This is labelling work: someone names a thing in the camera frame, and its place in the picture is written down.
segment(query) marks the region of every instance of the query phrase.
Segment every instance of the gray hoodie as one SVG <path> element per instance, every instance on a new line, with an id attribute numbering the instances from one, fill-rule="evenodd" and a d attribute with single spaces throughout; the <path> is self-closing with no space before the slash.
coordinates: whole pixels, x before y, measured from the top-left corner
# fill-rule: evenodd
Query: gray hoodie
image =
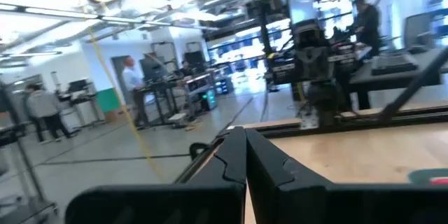
<path id="1" fill-rule="evenodd" d="M 35 118 L 53 116 L 61 111 L 61 104 L 56 95 L 44 90 L 31 93 L 28 98 L 29 112 Z"/>

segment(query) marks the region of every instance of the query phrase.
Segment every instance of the gray floor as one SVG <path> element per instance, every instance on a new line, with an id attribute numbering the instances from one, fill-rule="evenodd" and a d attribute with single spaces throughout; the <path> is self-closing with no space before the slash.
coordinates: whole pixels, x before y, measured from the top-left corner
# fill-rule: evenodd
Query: gray floor
<path id="1" fill-rule="evenodd" d="M 200 117 L 191 131 L 157 127 L 139 132 L 150 150 L 151 165 L 145 159 L 140 143 L 125 120 L 85 129 L 75 139 L 62 143 L 38 145 L 34 136 L 23 139 L 36 173 L 48 199 L 56 201 L 61 216 L 70 200 L 83 190 L 97 185 L 171 183 L 190 162 L 188 147 L 194 142 L 209 143 L 229 122 L 240 125 L 260 121 L 265 94 L 263 80 L 251 80 L 235 93 L 218 97 L 218 108 Z M 401 90 L 370 93 L 373 107 L 383 107 Z M 412 102 L 448 100 L 448 86 L 423 88 Z M 280 120 L 295 116 L 291 91 L 281 86 L 280 92 L 269 94 L 269 107 L 264 120 Z M 11 158 L 11 147 L 2 150 Z M 22 194 L 19 171 L 11 167 L 0 177 L 0 197 Z"/>

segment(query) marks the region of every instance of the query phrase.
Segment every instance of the door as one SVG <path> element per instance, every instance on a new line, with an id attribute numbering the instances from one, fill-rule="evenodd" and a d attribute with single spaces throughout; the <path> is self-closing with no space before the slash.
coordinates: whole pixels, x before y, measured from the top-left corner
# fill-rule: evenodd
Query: door
<path id="1" fill-rule="evenodd" d="M 125 81 L 123 80 L 122 72 L 125 69 L 125 60 L 129 56 L 118 56 L 112 57 L 112 65 L 115 69 L 115 75 L 117 77 L 118 84 L 120 86 L 121 92 L 123 93 L 123 97 L 125 98 L 126 104 L 132 104 L 131 93 L 127 90 Z"/>

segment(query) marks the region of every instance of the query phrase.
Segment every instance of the red object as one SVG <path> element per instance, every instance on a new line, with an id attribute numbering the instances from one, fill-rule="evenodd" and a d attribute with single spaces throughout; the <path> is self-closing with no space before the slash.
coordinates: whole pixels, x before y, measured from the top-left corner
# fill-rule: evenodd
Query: red object
<path id="1" fill-rule="evenodd" d="M 448 185 L 448 178 L 434 178 L 431 185 Z"/>

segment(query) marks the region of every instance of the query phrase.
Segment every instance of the man in dark shirt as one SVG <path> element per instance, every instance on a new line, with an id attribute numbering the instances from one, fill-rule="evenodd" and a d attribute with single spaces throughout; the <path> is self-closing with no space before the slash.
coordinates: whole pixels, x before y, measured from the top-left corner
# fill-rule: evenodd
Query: man in dark shirt
<path id="1" fill-rule="evenodd" d="M 379 54 L 379 11 L 365 0 L 354 1 L 358 11 L 356 34 L 358 41 L 372 47 L 367 58 Z"/>
<path id="2" fill-rule="evenodd" d="M 181 69 L 181 73 L 182 73 L 182 77 L 186 77 L 186 76 L 192 76 L 193 75 L 193 70 L 190 68 L 190 64 L 184 60 L 182 61 L 182 69 Z"/>

